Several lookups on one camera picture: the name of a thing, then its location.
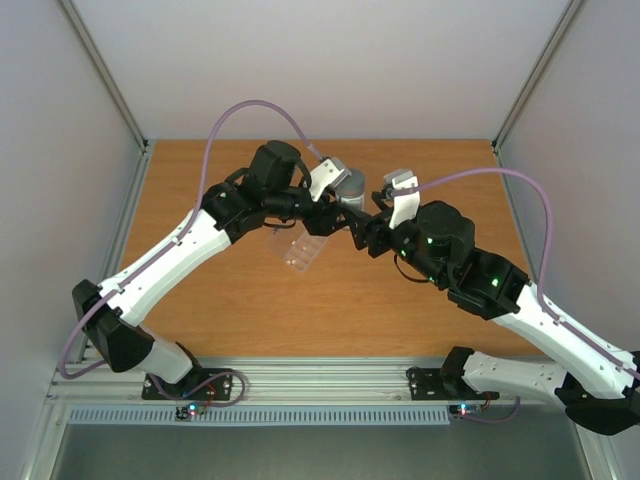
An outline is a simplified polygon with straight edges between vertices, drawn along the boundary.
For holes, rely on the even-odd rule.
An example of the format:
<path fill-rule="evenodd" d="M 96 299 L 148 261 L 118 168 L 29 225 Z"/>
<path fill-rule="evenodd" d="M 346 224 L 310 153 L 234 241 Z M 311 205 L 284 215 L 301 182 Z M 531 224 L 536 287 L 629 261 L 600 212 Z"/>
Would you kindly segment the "clear plastic pill organizer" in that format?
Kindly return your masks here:
<path fill-rule="evenodd" d="M 310 235 L 301 223 L 296 223 L 292 228 L 275 229 L 265 241 L 265 247 L 289 268 L 305 272 L 327 241 L 327 237 Z"/>

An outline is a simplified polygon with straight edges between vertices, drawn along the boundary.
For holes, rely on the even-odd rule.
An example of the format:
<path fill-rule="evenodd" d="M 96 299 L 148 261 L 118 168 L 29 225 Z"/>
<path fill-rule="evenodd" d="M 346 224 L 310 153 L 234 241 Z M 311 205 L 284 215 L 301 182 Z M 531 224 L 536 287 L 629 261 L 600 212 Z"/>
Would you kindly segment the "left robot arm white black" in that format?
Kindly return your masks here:
<path fill-rule="evenodd" d="M 181 280 L 268 218 L 299 220 L 314 235 L 336 229 L 329 191 L 348 175 L 336 158 L 308 169 L 282 141 L 260 146 L 251 164 L 211 186 L 184 220 L 119 274 L 72 290 L 78 321 L 102 361 L 116 373 L 139 368 L 161 378 L 179 398 L 195 395 L 202 375 L 193 357 L 145 329 L 151 309 Z"/>

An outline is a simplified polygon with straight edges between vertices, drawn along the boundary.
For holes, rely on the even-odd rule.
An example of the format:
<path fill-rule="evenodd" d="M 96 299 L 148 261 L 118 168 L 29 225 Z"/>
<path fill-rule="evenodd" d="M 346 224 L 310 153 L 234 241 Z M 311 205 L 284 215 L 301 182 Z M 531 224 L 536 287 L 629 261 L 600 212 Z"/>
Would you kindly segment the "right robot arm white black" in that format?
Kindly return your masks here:
<path fill-rule="evenodd" d="M 516 333 L 549 358 L 513 361 L 455 347 L 437 374 L 409 371 L 418 389 L 442 388 L 450 399 L 497 393 L 549 402 L 601 435 L 638 425 L 638 353 L 599 338 L 539 294 L 512 262 L 477 248 L 474 223 L 453 206 L 432 201 L 397 226 L 392 214 L 390 208 L 375 216 L 346 208 L 357 249 L 371 257 L 393 252 L 459 309 Z"/>

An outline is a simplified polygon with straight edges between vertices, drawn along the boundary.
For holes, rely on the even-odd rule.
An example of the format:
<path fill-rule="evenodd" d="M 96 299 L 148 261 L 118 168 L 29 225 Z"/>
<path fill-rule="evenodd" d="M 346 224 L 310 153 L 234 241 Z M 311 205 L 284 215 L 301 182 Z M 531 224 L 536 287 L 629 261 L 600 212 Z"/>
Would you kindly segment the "orange pill bottle grey cap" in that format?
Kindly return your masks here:
<path fill-rule="evenodd" d="M 334 189 L 336 199 L 351 208 L 364 210 L 365 203 L 365 177 L 358 169 L 352 169 Z"/>

